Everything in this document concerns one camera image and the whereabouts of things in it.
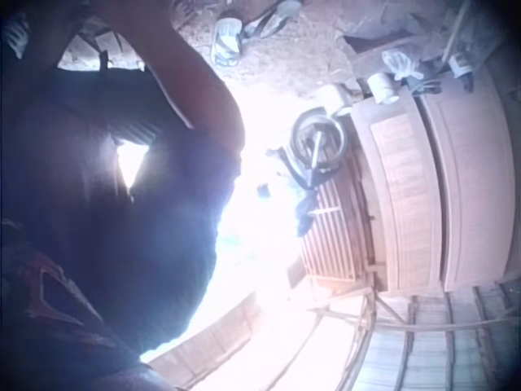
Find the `wooden slat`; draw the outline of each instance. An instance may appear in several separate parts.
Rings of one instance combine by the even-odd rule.
[[[407,306],[407,313],[408,313],[407,323],[408,324],[415,323],[415,312],[416,312],[416,297],[411,297],[410,303]],[[398,377],[396,379],[394,391],[400,391],[401,388],[403,387],[405,371],[407,370],[407,365],[409,363],[409,355],[413,350],[413,342],[414,342],[414,333],[406,332],[404,350],[401,355],[400,370],[398,371]]]
[[[314,282],[340,290],[363,281],[362,264],[369,251],[350,158],[351,152],[335,178],[320,186],[319,208],[337,210],[315,217],[302,250],[306,273]]]
[[[391,292],[440,286],[441,205],[427,132],[407,89],[379,106],[353,107],[352,120],[374,180],[382,215]]]
[[[473,287],[472,294],[474,295],[475,305],[478,309],[479,318],[481,321],[486,321],[487,315],[485,313],[483,302],[481,301],[479,289],[477,287]],[[488,385],[491,387],[491,389],[493,389],[497,383],[497,360],[496,355],[494,354],[492,336],[490,335],[490,330],[484,327],[478,328],[476,332],[478,334],[480,350],[482,351],[481,361],[483,363],[484,372],[488,379]]]
[[[453,307],[450,303],[450,296],[444,293],[445,301],[445,321],[453,324]],[[445,332],[445,342],[447,345],[447,361],[445,364],[445,390],[452,391],[454,385],[454,361],[456,359],[456,345],[454,344],[454,332]]]
[[[486,69],[475,74],[473,94],[449,74],[442,88],[422,103],[440,158],[449,292],[503,277],[514,226],[514,165],[505,113]]]

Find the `bright light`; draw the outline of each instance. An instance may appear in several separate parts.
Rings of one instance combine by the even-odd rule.
[[[265,150],[287,143],[293,122],[314,106],[263,86],[247,89],[233,81],[226,84],[241,109],[246,147],[242,153],[242,176],[235,182],[234,194],[219,225],[217,266],[186,333],[146,352],[141,357],[143,362],[150,362],[209,327],[249,293],[257,292],[263,310],[271,314],[278,313],[287,302],[287,267],[300,254],[296,199],[281,183],[267,202],[259,199],[256,188],[274,174]],[[125,156],[133,153],[129,150]]]
[[[127,188],[130,189],[134,184],[139,167],[141,167],[147,152],[148,146],[137,145],[128,141],[117,148],[118,161]]]

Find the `dirt ground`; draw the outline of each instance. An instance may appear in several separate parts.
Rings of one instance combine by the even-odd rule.
[[[247,22],[274,0],[223,2],[202,10],[180,31],[208,62],[213,25],[224,10],[236,10]],[[411,13],[440,24],[445,9],[440,0],[307,0],[281,32],[246,46],[236,67],[214,69],[239,101],[251,130],[249,141],[259,147],[280,144],[298,115],[317,105],[313,92],[318,87],[357,87],[343,35],[372,38],[391,33],[410,26]]]

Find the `wooden cabinet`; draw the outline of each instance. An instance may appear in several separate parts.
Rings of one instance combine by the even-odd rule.
[[[447,74],[422,97],[444,194],[444,289],[503,277],[514,226],[514,163],[505,113],[488,72],[475,91]]]
[[[440,187],[429,138],[407,89],[379,106],[367,99],[352,120],[379,203],[383,240],[375,245],[387,264],[390,292],[440,289],[442,214]]]

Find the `wooden plank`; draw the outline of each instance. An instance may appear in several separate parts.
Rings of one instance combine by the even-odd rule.
[[[393,309],[391,306],[382,300],[380,296],[376,297],[376,302],[386,310],[399,324],[407,324],[407,322]]]
[[[411,297],[410,303],[407,306],[407,313],[408,313],[407,323],[408,324],[415,323],[415,311],[416,311],[416,297]],[[413,342],[414,342],[414,333],[406,332],[404,350],[401,355],[400,370],[398,371],[398,377],[396,379],[394,391],[400,391],[403,387],[405,371],[407,370],[407,365],[409,363],[409,355],[413,350]]]
[[[453,324],[453,307],[450,296],[444,293],[445,321]],[[452,391],[454,386],[454,361],[456,360],[456,345],[454,343],[454,332],[445,332],[445,343],[447,345],[447,361],[445,364],[445,390]]]
[[[467,94],[451,75],[424,95],[446,213],[444,289],[502,278],[514,226],[514,164],[505,113],[486,69]]]
[[[379,201],[390,292],[440,286],[441,203],[429,138],[409,91],[379,106],[354,105],[352,120]]]
[[[325,316],[331,318],[343,320],[347,323],[357,324],[357,316],[350,314],[342,314],[338,311],[325,310]],[[423,324],[393,324],[377,322],[375,327],[377,330],[391,330],[394,332],[457,332],[461,330],[475,330],[476,328],[492,327],[498,324],[517,324],[521,321],[520,317],[511,318],[497,318],[485,320],[482,322],[471,322],[471,323],[455,323],[455,324],[434,324],[434,325],[423,325]]]

